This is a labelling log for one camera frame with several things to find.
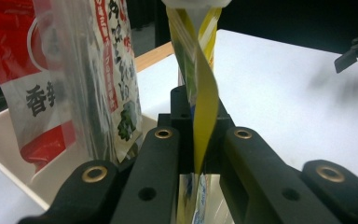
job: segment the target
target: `black hole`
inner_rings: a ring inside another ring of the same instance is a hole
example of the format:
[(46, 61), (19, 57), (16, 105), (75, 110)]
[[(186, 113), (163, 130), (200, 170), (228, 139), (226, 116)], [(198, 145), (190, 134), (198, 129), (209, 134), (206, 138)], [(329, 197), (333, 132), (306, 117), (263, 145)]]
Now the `black hole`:
[(283, 189), (282, 195), (290, 201), (298, 201), (300, 199), (300, 195), (294, 189)]
[(91, 171), (89, 171), (88, 176), (91, 178), (94, 178), (95, 176), (100, 175), (102, 172), (103, 171), (100, 169), (91, 170)]
[(250, 134), (246, 131), (238, 131), (238, 135), (241, 137), (249, 137)]
[(329, 169), (323, 169), (323, 172), (330, 177), (337, 177), (338, 174), (335, 171)]
[(156, 190), (152, 188), (143, 188), (139, 191), (138, 197), (143, 201), (151, 201), (156, 197)]
[(159, 131), (158, 135), (161, 136), (161, 137), (166, 137), (166, 136), (169, 135), (169, 133), (167, 131)]

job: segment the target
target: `red snack package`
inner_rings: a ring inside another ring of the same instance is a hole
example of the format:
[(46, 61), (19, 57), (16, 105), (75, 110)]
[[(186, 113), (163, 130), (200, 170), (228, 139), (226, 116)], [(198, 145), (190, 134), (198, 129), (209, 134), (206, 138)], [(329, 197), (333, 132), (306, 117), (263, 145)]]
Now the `red snack package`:
[(0, 86), (21, 156), (38, 171), (65, 143), (32, 0), (0, 0)]

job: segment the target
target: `red label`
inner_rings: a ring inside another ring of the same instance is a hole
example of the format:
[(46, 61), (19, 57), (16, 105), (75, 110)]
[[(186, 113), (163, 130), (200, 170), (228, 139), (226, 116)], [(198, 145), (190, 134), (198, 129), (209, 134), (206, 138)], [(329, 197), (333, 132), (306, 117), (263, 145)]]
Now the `red label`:
[(115, 91), (115, 83), (113, 80), (113, 54), (109, 35), (109, 28), (107, 26), (107, 14), (104, 9), (104, 0), (94, 0), (95, 14), (97, 15), (98, 28), (101, 37), (103, 38), (103, 74), (105, 79), (105, 87), (107, 93), (107, 102), (109, 110), (112, 113), (118, 108), (117, 95)]

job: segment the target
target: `plastic wrapper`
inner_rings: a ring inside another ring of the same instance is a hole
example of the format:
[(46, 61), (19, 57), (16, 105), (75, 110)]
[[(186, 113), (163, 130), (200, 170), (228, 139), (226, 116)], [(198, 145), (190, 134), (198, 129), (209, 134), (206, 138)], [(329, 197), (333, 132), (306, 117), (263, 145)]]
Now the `plastic wrapper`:
[(0, 87), (20, 154), (39, 171), (65, 151), (55, 86), (48, 71), (32, 0), (0, 0)]
[(135, 156), (142, 113), (126, 2), (34, 0), (34, 6), (60, 87), (59, 114), (73, 121), (76, 146), (114, 163)]
[(178, 223), (204, 223), (211, 178), (203, 173), (218, 111), (218, 90), (213, 76), (213, 48), (217, 21), (229, 1), (164, 0), (172, 44), (193, 118), (195, 174), (181, 175)]

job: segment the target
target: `white table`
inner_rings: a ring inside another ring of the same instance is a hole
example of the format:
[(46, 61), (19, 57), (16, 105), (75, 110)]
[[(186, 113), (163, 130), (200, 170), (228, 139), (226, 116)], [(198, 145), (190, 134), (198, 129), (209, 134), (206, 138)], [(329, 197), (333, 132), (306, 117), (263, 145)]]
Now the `white table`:
[[(358, 175), (358, 63), (337, 75), (338, 56), (218, 31), (214, 72), (220, 98), (238, 126), (259, 132), (289, 165), (301, 170), (306, 161), (324, 159)], [(144, 115), (169, 113), (177, 84), (174, 56), (138, 78)], [(0, 195), (9, 189), (0, 197), (0, 223), (41, 213), (0, 173)]]

